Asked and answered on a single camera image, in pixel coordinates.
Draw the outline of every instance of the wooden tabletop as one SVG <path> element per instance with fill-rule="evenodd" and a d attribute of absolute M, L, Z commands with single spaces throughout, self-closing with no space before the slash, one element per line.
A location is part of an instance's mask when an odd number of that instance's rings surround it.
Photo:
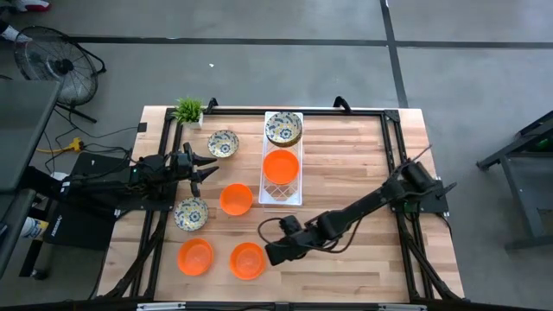
<path fill-rule="evenodd" d="M 166 106 L 144 107 L 141 122 L 147 131 L 139 133 L 133 157 L 157 153 Z M 418 109 L 400 111 L 407 156 L 416 156 L 429 145 L 423 114 Z M 408 301 L 397 224 L 389 208 L 383 207 L 361 223 L 352 246 L 341 254 L 310 251 L 304 259 L 278 266 L 267 263 L 257 279 L 242 281 L 229 269 L 232 249 L 243 242 L 264 246 L 256 229 L 260 221 L 282 217 L 278 209 L 294 211 L 304 222 L 330 209 L 341 209 L 370 193 L 388 176 L 384 143 L 377 117 L 304 117 L 303 205 L 261 206 L 257 203 L 262 163 L 264 116 L 204 116 L 201 130 L 185 129 L 182 142 L 190 142 L 200 156 L 210 156 L 207 139 L 216 130 L 232 130 L 240 147 L 229 159 L 218 160 L 220 169 L 200 185 L 201 197 L 209 205 L 209 220 L 197 232 L 179 229 L 171 213 L 165 233 L 162 261 L 156 287 L 159 301 L 317 301 L 317 302 L 404 302 Z M 168 141 L 171 150 L 175 125 Z M 396 142 L 392 138 L 394 150 Z M 431 151 L 421 162 L 435 174 Z M 233 217 L 220 209 L 219 195 L 231 183 L 240 182 L 254 193 L 251 210 Z M 190 197 L 186 181 L 179 184 L 177 201 Z M 144 212 L 131 212 L 113 231 L 99 284 L 99 295 L 109 291 L 123 276 L 137 255 Z M 435 215 L 420 218 L 429 261 L 448 286 L 462 295 L 461 279 L 448 228 Z M 283 234 L 277 224 L 267 224 L 267 237 Z M 341 244 L 350 237 L 346 234 Z M 213 247 L 214 261 L 202 276 L 185 276 L 176 265 L 176 254 L 190 238 L 204 238 Z M 417 288 L 423 286 L 413 260 Z M 150 262 L 145 264 L 143 290 Z"/>

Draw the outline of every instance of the concrete floor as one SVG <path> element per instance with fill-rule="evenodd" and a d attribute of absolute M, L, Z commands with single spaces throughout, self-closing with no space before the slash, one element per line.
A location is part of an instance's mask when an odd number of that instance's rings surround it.
<path fill-rule="evenodd" d="M 38 24 L 68 34 L 162 37 L 385 39 L 378 0 L 54 1 L 46 14 L 13 16 L 17 27 Z M 389 0 L 398 40 L 552 41 L 547 0 Z M 87 44 L 108 72 L 82 107 L 99 119 L 77 120 L 103 134 L 136 125 L 144 105 L 217 97 L 222 105 L 329 106 L 336 95 L 352 106 L 397 107 L 387 48 Z M 553 248 L 507 253 L 524 236 L 501 170 L 475 162 L 551 110 L 553 50 L 400 48 L 410 107 L 425 116 L 439 175 L 459 186 L 448 195 L 453 240 L 467 298 L 553 308 Z M 0 45 L 0 73 L 22 79 L 10 45 Z M 69 129 L 53 116 L 47 133 Z M 129 148 L 134 133 L 98 140 Z M 68 136 L 67 143 L 73 136 Z M 47 159 L 36 155 L 43 167 Z M 56 170 L 68 171 L 74 156 Z M 18 279 L 28 243 L 21 242 L 0 281 L 0 305 L 86 299 L 103 254 L 64 247 L 46 251 L 46 281 Z M 70 256 L 81 258 L 69 261 Z"/>

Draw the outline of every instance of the white wire dish rack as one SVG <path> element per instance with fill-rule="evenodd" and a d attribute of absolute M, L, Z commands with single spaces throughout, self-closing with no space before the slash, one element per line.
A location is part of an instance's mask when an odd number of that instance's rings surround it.
<path fill-rule="evenodd" d="M 265 112 L 264 125 L 267 124 L 267 121 L 269 121 L 270 117 L 277 113 L 278 111 Z M 302 127 L 303 130 L 305 130 L 305 124 L 303 123 L 303 113 L 296 112 L 295 114 L 300 118 L 300 120 L 302 120 Z M 300 206 L 302 204 L 303 135 L 300 138 L 300 141 L 297 142 L 294 146 L 281 148 L 275 146 L 269 141 L 269 138 L 267 138 L 267 136 L 265 135 L 265 130 L 263 133 L 263 157 L 261 158 L 261 163 L 263 163 L 263 160 L 271 151 L 285 149 L 296 156 L 298 162 L 300 163 L 300 171 L 297 177 L 291 183 L 286 185 L 277 185 L 265 178 L 262 165 L 261 181 L 259 187 L 259 204 Z"/>

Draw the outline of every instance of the patterned bowl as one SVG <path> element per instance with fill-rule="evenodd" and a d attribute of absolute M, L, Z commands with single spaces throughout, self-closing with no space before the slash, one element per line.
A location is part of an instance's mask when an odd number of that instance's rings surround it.
<path fill-rule="evenodd" d="M 302 137 L 302 120 L 293 112 L 278 112 L 267 121 L 265 135 L 278 147 L 291 147 Z"/>
<path fill-rule="evenodd" d="M 200 198 L 188 198 L 179 203 L 174 212 L 176 226 L 184 231 L 195 231 L 207 222 L 207 203 Z"/>
<path fill-rule="evenodd" d="M 209 152 L 217 157 L 232 156 L 239 145 L 238 137 L 230 130 L 218 130 L 207 141 Z"/>

